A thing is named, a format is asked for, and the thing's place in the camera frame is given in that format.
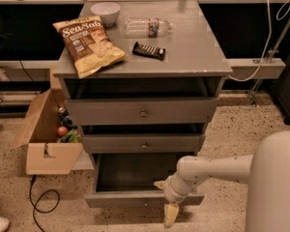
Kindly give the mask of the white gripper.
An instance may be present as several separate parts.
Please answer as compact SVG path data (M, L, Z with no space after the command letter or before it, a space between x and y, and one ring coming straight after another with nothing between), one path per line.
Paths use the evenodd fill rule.
M177 172L169 176L165 181L156 181L154 186L163 189L165 199L170 202L164 205L164 227L170 228L179 213L179 205L187 197L195 195L197 191L193 182L184 180Z

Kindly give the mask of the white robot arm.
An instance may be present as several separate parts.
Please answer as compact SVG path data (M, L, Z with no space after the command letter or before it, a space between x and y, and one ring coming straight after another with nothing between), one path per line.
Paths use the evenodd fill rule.
M175 173L155 183L167 200L166 228L174 224L179 204L210 178L248 185L246 232L290 232L290 130L267 136L252 155L180 158Z

